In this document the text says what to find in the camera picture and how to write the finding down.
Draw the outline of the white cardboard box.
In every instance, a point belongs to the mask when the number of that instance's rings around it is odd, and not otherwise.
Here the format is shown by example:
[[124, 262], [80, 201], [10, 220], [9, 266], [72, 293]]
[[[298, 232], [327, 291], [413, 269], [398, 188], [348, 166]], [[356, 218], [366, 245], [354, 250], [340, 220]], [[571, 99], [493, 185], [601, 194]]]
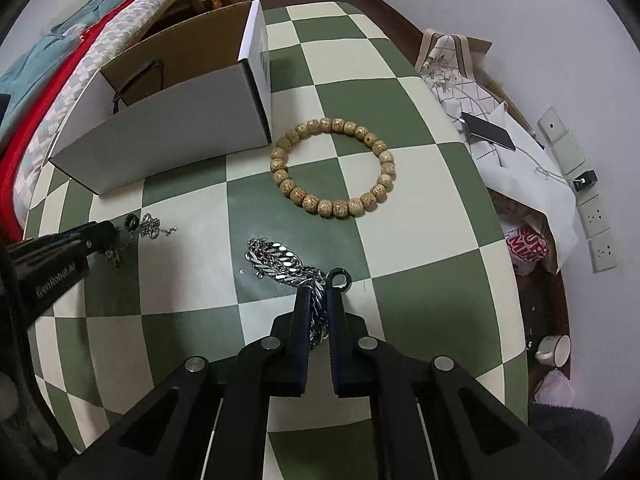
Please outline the white cardboard box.
[[104, 65], [65, 116], [48, 161], [96, 195], [271, 141], [259, 1], [213, 10]]

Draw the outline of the red blanket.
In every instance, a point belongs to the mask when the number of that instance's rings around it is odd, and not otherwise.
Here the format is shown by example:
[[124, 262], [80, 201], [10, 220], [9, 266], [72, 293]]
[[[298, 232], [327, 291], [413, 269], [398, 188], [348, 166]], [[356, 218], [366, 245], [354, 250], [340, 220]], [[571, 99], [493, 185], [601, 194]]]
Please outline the red blanket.
[[23, 236], [23, 228], [16, 220], [13, 206], [13, 185], [17, 167], [20, 164], [30, 140], [37, 127], [42, 122], [54, 99], [61, 92], [64, 84], [80, 60], [86, 55], [91, 45], [96, 41], [106, 24], [119, 12], [126, 9], [136, 0], [122, 0], [118, 6], [100, 18], [99, 21], [84, 28], [79, 36], [72, 41], [72, 48], [63, 56], [61, 62], [57, 62], [49, 75], [44, 76], [44, 81], [36, 90], [35, 96], [30, 99], [26, 108], [18, 114], [13, 123], [14, 129], [6, 147], [1, 153], [1, 240], [12, 243]]

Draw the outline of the green white checkered tablecloth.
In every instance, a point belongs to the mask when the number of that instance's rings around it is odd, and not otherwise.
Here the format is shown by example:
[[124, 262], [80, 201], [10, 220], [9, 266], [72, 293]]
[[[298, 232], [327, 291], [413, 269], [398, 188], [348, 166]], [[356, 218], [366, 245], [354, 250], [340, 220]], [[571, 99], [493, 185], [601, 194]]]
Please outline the green white checkered tablecloth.
[[347, 310], [407, 356], [449, 356], [520, 417], [528, 380], [518, 288], [485, 185], [426, 84], [359, 6], [265, 14], [272, 132], [321, 117], [372, 130], [394, 155], [393, 192], [360, 218], [307, 214], [272, 180], [266, 148], [206, 160], [96, 196], [44, 167], [26, 232], [150, 214], [155, 240], [94, 255], [85, 281], [29, 333], [36, 381], [78, 451], [189, 356], [216, 361], [266, 336], [291, 287], [258, 278], [247, 242], [285, 244], [352, 276]]

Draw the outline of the teal quilt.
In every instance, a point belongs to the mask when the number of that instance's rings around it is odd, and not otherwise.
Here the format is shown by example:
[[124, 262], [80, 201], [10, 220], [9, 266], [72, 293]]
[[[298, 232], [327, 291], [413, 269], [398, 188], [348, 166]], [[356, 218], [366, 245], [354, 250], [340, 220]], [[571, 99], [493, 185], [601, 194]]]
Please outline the teal quilt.
[[81, 44], [87, 30], [125, 0], [87, 0], [66, 20], [52, 26], [23, 49], [12, 64], [1, 64], [1, 92], [9, 103], [1, 119], [1, 144], [14, 135], [17, 124], [32, 107], [55, 71]]

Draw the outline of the white red plastic bag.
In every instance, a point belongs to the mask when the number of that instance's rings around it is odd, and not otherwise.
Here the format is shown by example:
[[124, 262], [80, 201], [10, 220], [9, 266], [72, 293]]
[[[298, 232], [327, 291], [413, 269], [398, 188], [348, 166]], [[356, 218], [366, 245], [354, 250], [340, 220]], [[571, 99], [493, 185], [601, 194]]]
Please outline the white red plastic bag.
[[509, 217], [501, 217], [499, 222], [516, 275], [531, 274], [536, 266], [550, 273], [558, 270], [553, 237], [545, 223], [531, 226], [525, 221]]

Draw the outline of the white mug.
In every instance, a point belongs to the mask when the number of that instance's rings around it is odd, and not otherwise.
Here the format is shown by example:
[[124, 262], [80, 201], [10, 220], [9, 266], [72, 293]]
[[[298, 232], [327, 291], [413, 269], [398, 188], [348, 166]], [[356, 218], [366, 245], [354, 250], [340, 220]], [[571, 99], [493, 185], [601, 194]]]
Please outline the white mug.
[[547, 336], [538, 344], [535, 359], [545, 366], [560, 368], [570, 358], [572, 340], [568, 335]]

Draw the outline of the white patterned tote bag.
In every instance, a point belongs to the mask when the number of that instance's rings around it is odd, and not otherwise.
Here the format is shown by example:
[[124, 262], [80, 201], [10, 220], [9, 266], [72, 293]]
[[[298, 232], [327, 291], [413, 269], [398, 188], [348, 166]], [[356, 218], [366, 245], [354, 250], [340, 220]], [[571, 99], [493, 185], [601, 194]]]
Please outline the white patterned tote bag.
[[[460, 133], [499, 216], [548, 226], [558, 267], [552, 274], [558, 273], [577, 244], [574, 192], [541, 145], [510, 115], [506, 100], [478, 82], [469, 39], [427, 29], [416, 71]], [[462, 112], [505, 128], [516, 151], [470, 136]]]

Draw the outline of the black smartphone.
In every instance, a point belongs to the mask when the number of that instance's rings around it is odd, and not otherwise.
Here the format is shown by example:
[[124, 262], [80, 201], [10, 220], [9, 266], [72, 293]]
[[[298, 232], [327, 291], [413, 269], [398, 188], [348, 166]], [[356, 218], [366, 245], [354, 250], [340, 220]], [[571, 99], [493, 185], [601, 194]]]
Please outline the black smartphone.
[[461, 120], [464, 123], [465, 131], [469, 133], [470, 136], [475, 136], [480, 140], [496, 144], [512, 152], [516, 151], [516, 146], [505, 128], [501, 128], [491, 122], [486, 122], [484, 119], [465, 112], [461, 113]]

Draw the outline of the patterned mattress sheet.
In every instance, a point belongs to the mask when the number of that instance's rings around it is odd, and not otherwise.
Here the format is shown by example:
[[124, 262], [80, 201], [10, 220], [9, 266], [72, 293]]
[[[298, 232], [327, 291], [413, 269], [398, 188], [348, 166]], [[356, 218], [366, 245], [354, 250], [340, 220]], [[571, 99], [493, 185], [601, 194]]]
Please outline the patterned mattress sheet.
[[46, 162], [52, 141], [58, 134], [63, 119], [84, 91], [93, 75], [116, 55], [145, 25], [160, 16], [160, 8], [169, 0], [131, 0], [115, 10], [96, 39], [82, 54], [76, 66], [63, 80], [53, 101], [26, 132], [27, 143], [17, 152], [17, 161], [10, 166], [12, 178], [9, 191], [3, 194], [9, 203], [2, 207], [14, 214], [20, 229], [24, 228], [40, 172]]

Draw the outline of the black charger plug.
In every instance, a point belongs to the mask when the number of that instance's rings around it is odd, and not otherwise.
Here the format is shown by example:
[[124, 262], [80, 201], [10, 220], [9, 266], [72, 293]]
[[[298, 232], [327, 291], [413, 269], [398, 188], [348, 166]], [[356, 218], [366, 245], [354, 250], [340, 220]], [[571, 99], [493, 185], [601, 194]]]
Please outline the black charger plug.
[[586, 170], [572, 179], [574, 189], [577, 193], [588, 190], [588, 188], [592, 188], [597, 184], [597, 182], [598, 177], [594, 170]]

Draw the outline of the wall socket strip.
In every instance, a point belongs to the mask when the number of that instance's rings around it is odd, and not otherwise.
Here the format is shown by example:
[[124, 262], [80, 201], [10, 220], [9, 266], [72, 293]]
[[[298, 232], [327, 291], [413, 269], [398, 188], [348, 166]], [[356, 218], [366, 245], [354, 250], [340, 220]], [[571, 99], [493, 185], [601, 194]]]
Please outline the wall socket strip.
[[561, 174], [576, 197], [577, 213], [582, 222], [594, 273], [617, 266], [616, 249], [598, 190], [598, 176], [555, 107], [537, 120], [538, 129], [547, 138]]

